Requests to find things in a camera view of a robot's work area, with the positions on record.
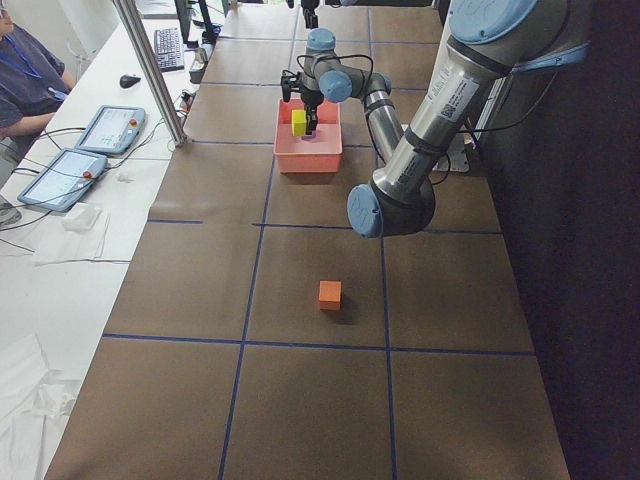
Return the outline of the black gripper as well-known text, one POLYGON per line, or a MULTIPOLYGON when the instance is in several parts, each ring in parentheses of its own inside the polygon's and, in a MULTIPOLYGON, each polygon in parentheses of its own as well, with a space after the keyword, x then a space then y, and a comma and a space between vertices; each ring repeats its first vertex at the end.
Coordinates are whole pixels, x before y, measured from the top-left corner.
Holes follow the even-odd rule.
POLYGON ((319 6, 320 1, 301 0, 300 4, 303 9, 305 28, 309 30, 316 29, 318 27, 318 18, 314 10, 319 6))
POLYGON ((317 129, 318 106, 324 102, 324 95, 319 90, 307 88, 306 86, 300 87, 300 98, 305 105, 306 115, 306 134, 313 134, 317 129))

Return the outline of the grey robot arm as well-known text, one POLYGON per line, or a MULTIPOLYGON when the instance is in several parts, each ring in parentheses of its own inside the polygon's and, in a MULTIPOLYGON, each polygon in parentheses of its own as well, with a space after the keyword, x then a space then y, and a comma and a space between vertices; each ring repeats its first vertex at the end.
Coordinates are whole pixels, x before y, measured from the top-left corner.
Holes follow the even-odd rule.
POLYGON ((306 131, 317 126, 324 101, 361 101, 370 135, 384 166, 352 189, 347 200, 351 227, 362 237, 408 235, 425 228, 435 211, 428 179, 446 155, 470 110, 491 84, 512 73, 553 71, 581 62, 589 45, 590 1, 453 1, 450 34, 442 41, 448 58, 434 72, 428 93, 403 127, 390 99, 391 82, 373 69, 344 65, 335 36, 310 31, 301 72, 281 76, 285 101, 298 93, 306 131))

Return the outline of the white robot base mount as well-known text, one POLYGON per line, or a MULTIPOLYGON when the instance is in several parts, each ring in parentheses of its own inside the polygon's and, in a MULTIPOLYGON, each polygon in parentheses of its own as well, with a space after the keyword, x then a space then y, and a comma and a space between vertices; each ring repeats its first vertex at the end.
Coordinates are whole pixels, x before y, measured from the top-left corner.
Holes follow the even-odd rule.
POLYGON ((441 157, 433 167, 435 172, 468 173, 470 171, 470 160, 466 153, 466 141, 469 135, 464 133, 464 130, 465 127, 455 135, 447 154, 441 157))

